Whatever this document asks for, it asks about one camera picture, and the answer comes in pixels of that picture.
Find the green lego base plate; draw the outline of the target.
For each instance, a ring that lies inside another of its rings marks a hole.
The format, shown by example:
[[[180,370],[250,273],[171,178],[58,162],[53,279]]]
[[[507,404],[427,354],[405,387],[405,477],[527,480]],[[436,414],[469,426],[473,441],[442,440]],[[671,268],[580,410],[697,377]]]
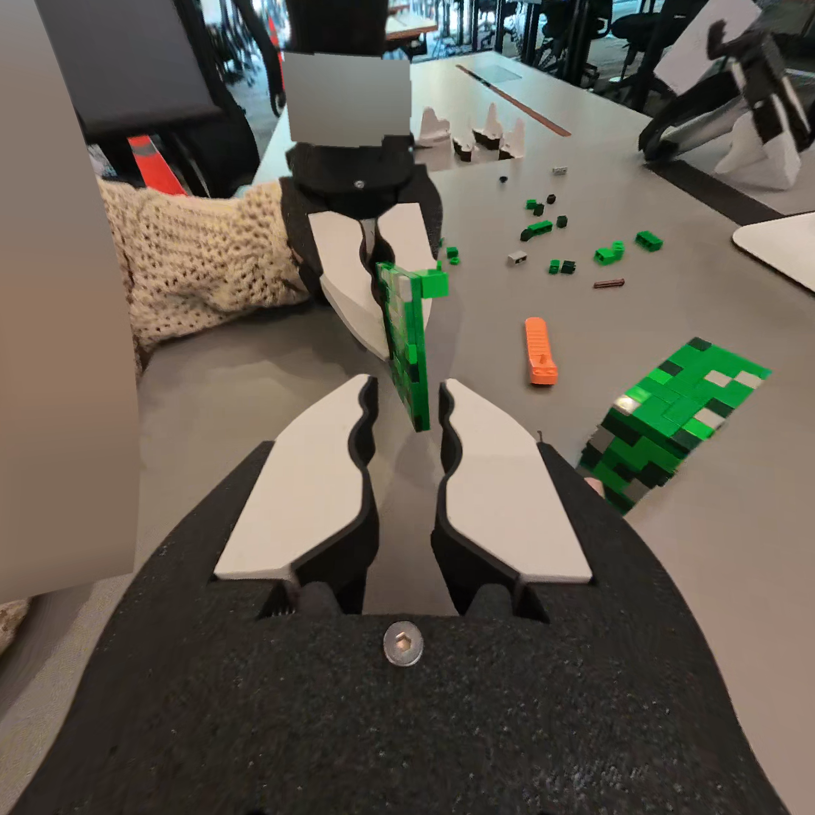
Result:
[[[376,265],[385,304],[385,330],[391,341],[391,378],[413,429],[430,429],[429,385],[424,336],[425,271],[408,271],[395,263]]]

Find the orange brick separator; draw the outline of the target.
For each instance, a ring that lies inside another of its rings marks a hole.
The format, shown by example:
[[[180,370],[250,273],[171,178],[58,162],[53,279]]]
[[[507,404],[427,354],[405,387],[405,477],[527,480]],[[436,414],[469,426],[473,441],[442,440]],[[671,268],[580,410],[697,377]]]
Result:
[[[532,385],[555,385],[558,369],[552,354],[546,322],[540,317],[525,320],[528,377]]]

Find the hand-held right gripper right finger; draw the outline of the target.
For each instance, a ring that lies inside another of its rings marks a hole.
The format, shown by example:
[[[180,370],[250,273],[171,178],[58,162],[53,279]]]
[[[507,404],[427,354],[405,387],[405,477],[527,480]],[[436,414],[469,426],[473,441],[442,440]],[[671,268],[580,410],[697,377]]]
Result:
[[[431,548],[453,606],[502,587],[511,610],[539,585],[587,586],[593,572],[539,443],[462,382],[439,386],[443,477]]]

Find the green lego cube frame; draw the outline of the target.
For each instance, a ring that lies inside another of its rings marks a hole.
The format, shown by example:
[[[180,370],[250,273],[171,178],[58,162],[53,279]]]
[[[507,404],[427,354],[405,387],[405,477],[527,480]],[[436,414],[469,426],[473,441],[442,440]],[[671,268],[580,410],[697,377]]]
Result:
[[[626,515],[766,382],[772,370],[694,337],[611,404],[585,443],[579,472]]]

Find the white book stand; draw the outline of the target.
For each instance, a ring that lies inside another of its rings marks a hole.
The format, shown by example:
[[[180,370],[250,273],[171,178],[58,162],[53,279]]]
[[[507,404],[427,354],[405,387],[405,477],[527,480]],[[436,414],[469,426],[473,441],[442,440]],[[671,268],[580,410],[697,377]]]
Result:
[[[739,227],[732,241],[742,252],[814,292],[814,212]]]

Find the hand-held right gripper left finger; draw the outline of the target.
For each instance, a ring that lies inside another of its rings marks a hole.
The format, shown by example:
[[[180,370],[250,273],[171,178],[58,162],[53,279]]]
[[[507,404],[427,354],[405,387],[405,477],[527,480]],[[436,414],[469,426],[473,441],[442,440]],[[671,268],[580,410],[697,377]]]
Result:
[[[360,374],[293,420],[272,443],[213,576],[270,579],[295,592],[324,583],[360,615],[380,523],[368,471],[379,387]]]

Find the orange and grey striped object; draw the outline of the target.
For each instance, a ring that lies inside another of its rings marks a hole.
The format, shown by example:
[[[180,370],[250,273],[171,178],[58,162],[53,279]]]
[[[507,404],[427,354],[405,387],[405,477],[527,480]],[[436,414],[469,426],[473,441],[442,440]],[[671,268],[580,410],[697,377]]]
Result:
[[[170,196],[188,195],[149,136],[133,136],[127,141],[147,188]]]

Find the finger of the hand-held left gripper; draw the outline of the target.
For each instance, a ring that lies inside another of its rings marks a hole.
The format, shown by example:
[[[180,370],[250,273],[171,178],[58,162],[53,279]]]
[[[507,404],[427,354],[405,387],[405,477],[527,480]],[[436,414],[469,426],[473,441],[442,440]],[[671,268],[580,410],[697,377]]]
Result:
[[[407,271],[434,270],[437,259],[417,202],[394,205],[376,219],[371,219],[371,273],[377,263],[393,262]]]
[[[334,212],[312,213],[308,218],[321,263],[324,296],[356,340],[387,361],[390,348],[384,316],[373,296],[371,273],[363,263],[362,224]]]

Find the scattered small green bricks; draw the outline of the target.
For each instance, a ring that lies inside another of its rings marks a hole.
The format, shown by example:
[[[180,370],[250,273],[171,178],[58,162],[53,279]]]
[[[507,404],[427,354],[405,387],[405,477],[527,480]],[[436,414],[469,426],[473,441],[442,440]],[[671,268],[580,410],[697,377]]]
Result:
[[[521,232],[519,237],[522,243],[531,241],[532,239],[550,234],[554,229],[564,229],[568,225],[568,217],[566,215],[557,215],[555,221],[543,219],[542,216],[546,212],[546,207],[551,207],[556,203],[556,196],[549,195],[545,200],[527,199],[524,202],[525,212],[532,214],[536,220],[528,224]],[[663,241],[657,237],[650,230],[641,230],[637,232],[634,238],[635,245],[648,252],[655,252],[663,248]],[[626,244],[622,240],[615,240],[608,247],[601,247],[595,250],[593,260],[601,267],[607,267],[621,261],[626,251]],[[550,275],[573,275],[576,272],[576,261],[565,259],[551,259],[547,272]]]

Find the black office chair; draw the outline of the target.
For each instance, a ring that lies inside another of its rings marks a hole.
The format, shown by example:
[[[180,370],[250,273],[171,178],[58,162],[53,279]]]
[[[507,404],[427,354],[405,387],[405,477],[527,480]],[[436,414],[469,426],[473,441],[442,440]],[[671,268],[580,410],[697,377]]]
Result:
[[[543,40],[531,66],[578,87],[594,88],[599,69],[588,62],[588,52],[595,41],[608,35],[613,2],[543,2],[541,11]]]
[[[610,82],[609,90],[617,100],[626,90],[623,104],[637,112],[644,110],[663,53],[674,45],[696,13],[694,2],[664,1],[659,11],[654,11],[654,6],[655,2],[649,2],[648,11],[625,15],[610,27],[614,37],[626,42],[627,52],[620,77]]]

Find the person's left forearm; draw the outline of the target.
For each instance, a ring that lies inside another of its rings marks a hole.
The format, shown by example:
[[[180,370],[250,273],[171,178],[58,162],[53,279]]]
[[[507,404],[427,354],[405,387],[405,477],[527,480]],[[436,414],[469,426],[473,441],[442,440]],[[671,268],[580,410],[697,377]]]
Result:
[[[125,288],[137,380],[163,342],[309,298],[277,181],[225,200],[105,178],[97,184]]]

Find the white and black stand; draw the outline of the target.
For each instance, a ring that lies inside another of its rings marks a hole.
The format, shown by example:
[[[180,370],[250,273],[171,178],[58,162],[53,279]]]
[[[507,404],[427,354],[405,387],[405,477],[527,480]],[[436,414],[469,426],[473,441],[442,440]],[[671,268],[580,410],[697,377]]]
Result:
[[[748,27],[727,38],[725,21],[708,26],[706,55],[725,70],[675,97],[638,137],[650,164],[666,163],[728,135],[730,147],[714,173],[735,175],[756,167],[760,187],[790,189],[801,154],[813,143],[813,106],[804,107],[787,75],[773,36]]]

